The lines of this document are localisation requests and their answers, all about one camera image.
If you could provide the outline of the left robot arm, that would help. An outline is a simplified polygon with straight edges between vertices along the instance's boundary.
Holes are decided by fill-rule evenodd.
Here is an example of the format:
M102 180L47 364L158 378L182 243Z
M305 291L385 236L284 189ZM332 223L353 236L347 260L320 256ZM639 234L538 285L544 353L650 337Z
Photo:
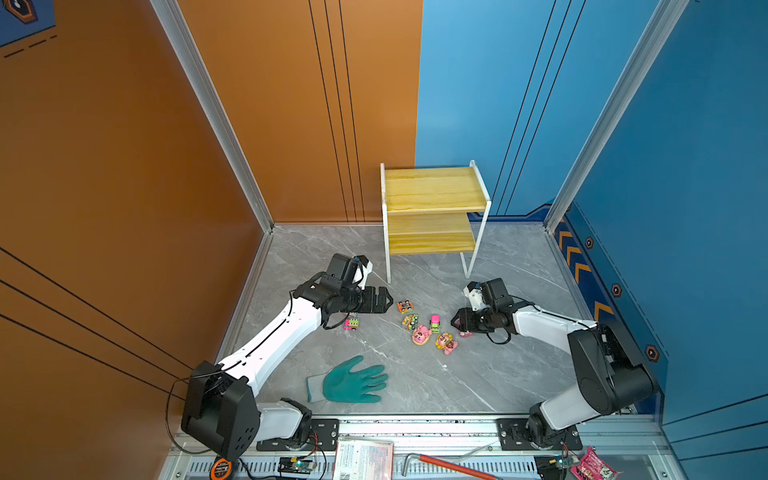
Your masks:
M311 411L283 398L259 405L256 397L277 366L335 313L383 314L394 304L385 287L362 280L321 282L317 276L289 293L284 309L260 333L217 364L191 373L181 429L217 456L236 462L254 442L302 445Z

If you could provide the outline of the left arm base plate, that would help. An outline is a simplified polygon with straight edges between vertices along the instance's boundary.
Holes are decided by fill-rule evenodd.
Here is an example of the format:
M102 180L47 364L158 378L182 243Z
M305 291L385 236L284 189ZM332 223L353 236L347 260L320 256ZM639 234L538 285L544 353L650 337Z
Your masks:
M259 441L256 450L260 452L309 452L320 448L323 452L333 451L339 438L338 418L313 417L303 421L298 431L287 439L275 438Z

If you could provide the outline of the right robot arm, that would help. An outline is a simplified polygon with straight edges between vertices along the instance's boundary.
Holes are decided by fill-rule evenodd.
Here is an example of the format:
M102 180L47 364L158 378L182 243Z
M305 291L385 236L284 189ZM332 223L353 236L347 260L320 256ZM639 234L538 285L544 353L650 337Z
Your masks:
M469 301L451 324L462 333L490 338L502 330L533 338L570 355L576 383L529 410L523 438L538 449L559 447L575 426L609 416L654 396L659 382L632 334L616 319L594 321L548 311L510 294L502 279L472 281L463 289Z

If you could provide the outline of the pink bear toy yellow base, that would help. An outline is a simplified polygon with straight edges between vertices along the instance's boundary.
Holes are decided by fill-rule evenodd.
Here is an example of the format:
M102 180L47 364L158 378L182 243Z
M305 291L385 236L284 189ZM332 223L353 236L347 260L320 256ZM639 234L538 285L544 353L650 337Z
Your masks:
M429 342L431 335L432 331L429 327L417 325L412 332L412 341L416 345L423 346Z

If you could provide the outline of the yellow wooden two-tier shelf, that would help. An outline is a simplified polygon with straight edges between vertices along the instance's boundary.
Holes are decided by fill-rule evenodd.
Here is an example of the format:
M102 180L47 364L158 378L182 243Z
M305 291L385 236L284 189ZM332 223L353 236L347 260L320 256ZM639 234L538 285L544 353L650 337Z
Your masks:
M388 169L380 165L386 280L394 256L457 254L474 268L491 196L475 161L464 167Z

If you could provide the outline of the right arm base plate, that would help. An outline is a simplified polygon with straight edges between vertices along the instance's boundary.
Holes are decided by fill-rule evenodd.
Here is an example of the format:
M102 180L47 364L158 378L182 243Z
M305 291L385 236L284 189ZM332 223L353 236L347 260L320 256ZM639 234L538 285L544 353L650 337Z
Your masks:
M579 452L583 449L576 426L554 430L538 417L502 417L495 425L503 451Z

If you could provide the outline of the pink yellow flower toy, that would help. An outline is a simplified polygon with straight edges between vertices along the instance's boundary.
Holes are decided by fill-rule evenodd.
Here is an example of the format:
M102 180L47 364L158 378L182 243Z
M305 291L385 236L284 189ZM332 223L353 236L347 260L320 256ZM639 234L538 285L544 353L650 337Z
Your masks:
M438 350L442 351L444 355L448 356L456 350L458 342L454 339L452 334L444 332L437 336L435 346Z

